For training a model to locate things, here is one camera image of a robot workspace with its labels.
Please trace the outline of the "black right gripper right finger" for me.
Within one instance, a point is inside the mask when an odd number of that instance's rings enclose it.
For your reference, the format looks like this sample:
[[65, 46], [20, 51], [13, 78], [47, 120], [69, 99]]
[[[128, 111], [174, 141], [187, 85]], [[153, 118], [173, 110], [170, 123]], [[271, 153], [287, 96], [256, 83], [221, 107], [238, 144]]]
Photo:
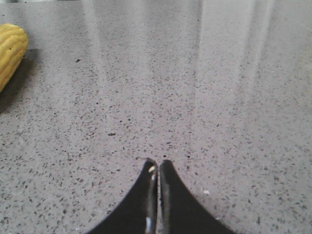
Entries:
[[187, 189], [170, 160], [159, 168], [164, 234], [232, 234]]

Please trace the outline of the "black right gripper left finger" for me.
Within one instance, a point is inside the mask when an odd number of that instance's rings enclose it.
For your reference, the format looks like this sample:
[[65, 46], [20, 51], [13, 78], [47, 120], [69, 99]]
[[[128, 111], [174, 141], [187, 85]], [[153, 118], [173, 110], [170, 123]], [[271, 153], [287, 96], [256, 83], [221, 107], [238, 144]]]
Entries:
[[90, 234], [154, 234], [157, 223], [157, 163], [147, 158], [119, 205]]

